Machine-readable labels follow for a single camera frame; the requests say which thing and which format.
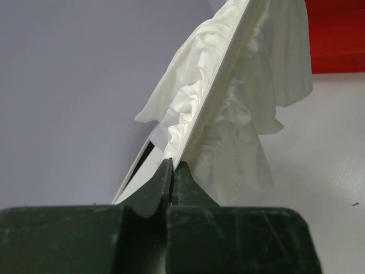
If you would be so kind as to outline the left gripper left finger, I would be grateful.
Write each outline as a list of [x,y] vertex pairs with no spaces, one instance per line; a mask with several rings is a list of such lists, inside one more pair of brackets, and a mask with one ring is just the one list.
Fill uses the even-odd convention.
[[117,205],[1,211],[2,273],[164,273],[173,164]]

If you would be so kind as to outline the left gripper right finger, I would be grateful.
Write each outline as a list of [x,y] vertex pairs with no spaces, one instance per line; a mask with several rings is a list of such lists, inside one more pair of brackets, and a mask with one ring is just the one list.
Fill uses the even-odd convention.
[[221,207],[181,162],[167,211],[168,273],[321,273],[309,226],[281,207]]

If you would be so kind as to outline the white skirt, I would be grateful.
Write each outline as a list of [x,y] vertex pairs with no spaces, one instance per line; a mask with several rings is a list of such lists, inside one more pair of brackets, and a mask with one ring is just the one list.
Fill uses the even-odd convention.
[[226,1],[173,56],[136,120],[218,204],[273,185],[260,135],[313,89],[304,1]]

